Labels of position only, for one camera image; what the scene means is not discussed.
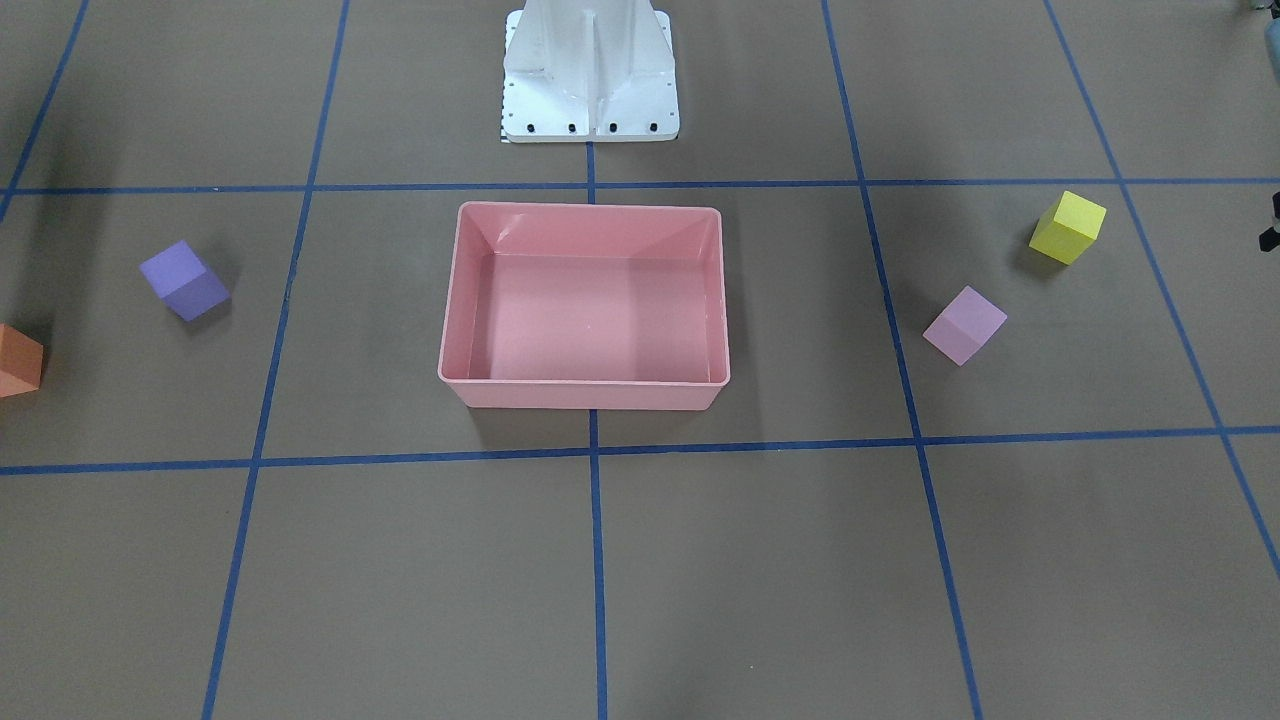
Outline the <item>yellow foam block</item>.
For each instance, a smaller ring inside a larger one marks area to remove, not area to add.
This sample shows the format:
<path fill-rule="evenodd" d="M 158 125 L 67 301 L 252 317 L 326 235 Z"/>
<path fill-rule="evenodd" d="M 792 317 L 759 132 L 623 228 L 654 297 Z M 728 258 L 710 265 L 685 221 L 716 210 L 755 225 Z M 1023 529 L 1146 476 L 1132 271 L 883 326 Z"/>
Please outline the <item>yellow foam block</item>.
<path fill-rule="evenodd" d="M 1064 190 L 1041 215 L 1028 246 L 1070 266 L 1098 238 L 1107 209 Z"/>

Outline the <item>dark purple foam block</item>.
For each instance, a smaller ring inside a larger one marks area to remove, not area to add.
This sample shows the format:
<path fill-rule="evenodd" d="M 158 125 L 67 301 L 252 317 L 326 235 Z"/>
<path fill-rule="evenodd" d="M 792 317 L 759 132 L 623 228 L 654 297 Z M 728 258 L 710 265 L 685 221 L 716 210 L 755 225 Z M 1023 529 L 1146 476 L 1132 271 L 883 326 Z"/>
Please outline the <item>dark purple foam block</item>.
<path fill-rule="evenodd" d="M 195 322 L 230 300 L 219 275 L 184 240 L 143 260 L 140 272 L 183 322 Z"/>

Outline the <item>orange foam block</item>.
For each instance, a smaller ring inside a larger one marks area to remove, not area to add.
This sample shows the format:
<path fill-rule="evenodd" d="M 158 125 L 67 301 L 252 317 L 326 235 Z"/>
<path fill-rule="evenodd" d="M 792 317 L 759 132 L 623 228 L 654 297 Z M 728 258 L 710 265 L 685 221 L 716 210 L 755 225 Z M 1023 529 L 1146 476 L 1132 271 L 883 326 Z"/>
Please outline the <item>orange foam block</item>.
<path fill-rule="evenodd" d="M 41 386 L 45 347 L 17 328 L 1 324 L 1 397 L 35 392 Z"/>

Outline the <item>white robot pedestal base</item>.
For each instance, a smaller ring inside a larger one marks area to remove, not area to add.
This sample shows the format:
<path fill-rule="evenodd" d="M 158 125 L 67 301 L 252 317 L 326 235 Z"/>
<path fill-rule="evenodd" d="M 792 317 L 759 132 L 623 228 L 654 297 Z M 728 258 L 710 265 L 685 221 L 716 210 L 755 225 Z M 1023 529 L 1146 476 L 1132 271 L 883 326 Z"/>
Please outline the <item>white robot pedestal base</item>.
<path fill-rule="evenodd" d="M 678 137 L 671 18 L 649 1 L 527 1 L 504 23 L 500 137 L 640 143 Z"/>

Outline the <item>light pink foam block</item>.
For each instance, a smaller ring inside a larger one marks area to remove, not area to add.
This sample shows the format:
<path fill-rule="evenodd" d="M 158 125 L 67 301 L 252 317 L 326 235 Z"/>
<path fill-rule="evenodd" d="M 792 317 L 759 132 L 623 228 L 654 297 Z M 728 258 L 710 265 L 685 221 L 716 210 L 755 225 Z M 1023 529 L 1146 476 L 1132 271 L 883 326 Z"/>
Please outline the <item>light pink foam block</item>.
<path fill-rule="evenodd" d="M 923 338 L 957 366 L 965 365 L 1007 322 L 1009 315 L 965 286 L 925 328 Z"/>

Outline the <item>pink plastic bin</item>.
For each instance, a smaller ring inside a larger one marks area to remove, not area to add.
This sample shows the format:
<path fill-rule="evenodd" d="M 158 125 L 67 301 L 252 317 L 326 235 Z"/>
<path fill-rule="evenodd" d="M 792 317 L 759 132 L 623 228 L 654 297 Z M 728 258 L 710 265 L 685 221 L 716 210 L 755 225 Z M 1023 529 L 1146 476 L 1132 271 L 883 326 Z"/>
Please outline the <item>pink plastic bin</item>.
<path fill-rule="evenodd" d="M 732 377 L 721 213 L 463 202 L 436 374 L 468 407 L 707 410 Z"/>

